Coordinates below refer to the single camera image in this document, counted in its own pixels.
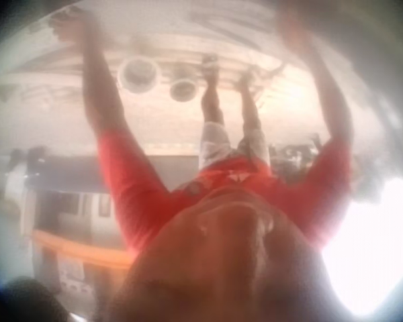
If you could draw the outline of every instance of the red shirt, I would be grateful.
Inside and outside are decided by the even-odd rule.
[[[305,179],[286,185],[260,160],[237,156],[202,170],[169,192],[129,133],[110,132],[99,139],[101,170],[130,248],[141,250],[182,209],[221,186],[239,184],[282,210],[308,240],[322,247],[335,233],[350,197],[351,149],[331,140]]]

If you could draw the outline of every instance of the window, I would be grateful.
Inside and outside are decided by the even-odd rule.
[[[91,216],[91,195],[83,195],[82,212],[84,216]]]
[[[61,193],[59,205],[60,212],[77,215],[79,210],[79,195],[75,193]]]
[[[99,201],[99,217],[110,217],[110,196],[101,195]]]

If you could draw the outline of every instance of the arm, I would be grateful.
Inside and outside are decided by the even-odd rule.
[[[97,136],[101,172],[124,239],[139,250],[173,215],[170,194],[127,126],[94,18],[72,10],[52,25],[61,40],[73,41],[82,52],[85,112]]]
[[[279,14],[277,26],[287,47],[306,63],[314,77],[322,114],[331,138],[351,143],[353,141],[351,111],[321,55],[315,49],[310,34],[304,29],[292,8]]]
[[[306,63],[314,77],[331,135],[304,181],[285,189],[288,195],[284,199],[291,201],[285,208],[306,237],[323,246],[338,229],[351,196],[351,112],[295,11],[288,8],[278,22],[284,42]]]
[[[322,114],[331,137],[351,143],[353,140],[351,111],[339,86],[314,47],[306,48],[300,56],[314,77]]]

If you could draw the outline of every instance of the man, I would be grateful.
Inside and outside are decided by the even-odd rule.
[[[166,190],[124,119],[124,108],[88,13],[52,20],[83,55],[87,119],[131,251],[139,253],[110,321],[343,321],[319,253],[347,202],[351,116],[299,21],[284,15],[284,40],[314,75],[330,142],[306,179],[286,186],[271,175],[257,109],[243,80],[244,148],[223,127],[217,74],[206,77],[202,169]]]

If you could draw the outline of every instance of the foot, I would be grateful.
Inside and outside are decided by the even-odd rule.
[[[246,72],[242,74],[242,77],[236,83],[236,89],[241,91],[249,91],[249,87],[254,83],[257,77],[257,67],[251,66]]]
[[[203,57],[201,62],[201,73],[206,80],[208,86],[216,86],[220,73],[218,64],[218,56],[216,54],[208,54]]]

